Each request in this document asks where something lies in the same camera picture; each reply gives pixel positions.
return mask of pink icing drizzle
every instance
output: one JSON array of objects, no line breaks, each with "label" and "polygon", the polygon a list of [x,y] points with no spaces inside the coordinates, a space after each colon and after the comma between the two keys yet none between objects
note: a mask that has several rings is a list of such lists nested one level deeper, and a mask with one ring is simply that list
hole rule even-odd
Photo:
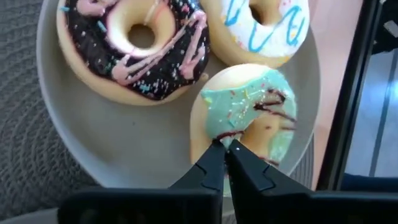
[{"label": "pink icing drizzle", "polygon": [[118,0],[78,0],[76,3],[77,11],[84,16],[102,16],[105,9],[115,4]]},{"label": "pink icing drizzle", "polygon": [[[132,84],[138,81],[145,73],[147,73],[154,65],[156,65],[164,55],[173,48],[174,44],[185,34],[185,29],[187,26],[192,26],[198,21],[195,33],[191,38],[190,45],[188,46],[187,52],[185,53],[183,62],[180,66],[181,74],[186,79],[193,78],[193,69],[198,64],[199,60],[205,55],[205,46],[201,46],[198,49],[198,54],[195,58],[192,58],[197,49],[198,41],[201,36],[202,30],[206,27],[206,14],[203,11],[195,11],[189,21],[176,33],[176,35],[167,43],[162,50],[158,51],[156,54],[145,58],[144,60],[135,63],[129,67],[126,67],[127,61],[130,55],[125,55],[112,69],[112,77],[123,86]],[[134,76],[130,76],[130,73],[137,71],[138,69],[144,67],[141,71],[136,73]]]}]

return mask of table surface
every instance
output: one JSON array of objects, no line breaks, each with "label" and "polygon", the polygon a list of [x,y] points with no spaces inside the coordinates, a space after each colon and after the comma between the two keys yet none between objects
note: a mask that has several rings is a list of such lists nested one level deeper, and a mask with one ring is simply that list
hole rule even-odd
[{"label": "table surface", "polygon": [[363,0],[309,0],[309,3],[321,71],[320,108],[314,128],[312,189],[315,189]]}]

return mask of donut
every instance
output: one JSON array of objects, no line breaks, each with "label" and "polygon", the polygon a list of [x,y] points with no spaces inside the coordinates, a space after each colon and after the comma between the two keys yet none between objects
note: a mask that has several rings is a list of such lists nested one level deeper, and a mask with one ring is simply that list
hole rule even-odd
[{"label": "donut", "polygon": [[212,140],[228,148],[238,139],[277,167],[293,139],[296,114],[293,90],[278,70],[258,64],[226,68],[204,85],[193,103],[191,163],[199,160]]},{"label": "donut", "polygon": [[299,49],[310,25],[308,0],[201,3],[208,16],[211,49],[228,65],[258,63],[278,68]]},{"label": "donut", "polygon": [[[148,49],[127,38],[144,24]],[[196,83],[210,53],[207,17],[191,0],[60,0],[57,33],[67,64],[104,97],[129,105],[172,101]]]}]

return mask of gray woven placemat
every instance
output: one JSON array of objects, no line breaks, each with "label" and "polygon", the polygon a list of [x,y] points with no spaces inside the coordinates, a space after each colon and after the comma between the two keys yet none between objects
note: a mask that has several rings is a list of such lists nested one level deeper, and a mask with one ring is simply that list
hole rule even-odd
[{"label": "gray woven placemat", "polygon": [[[95,185],[69,155],[41,97],[35,64],[41,4],[0,0],[0,220],[56,207],[76,189]],[[312,146],[292,174],[306,186]]]}]

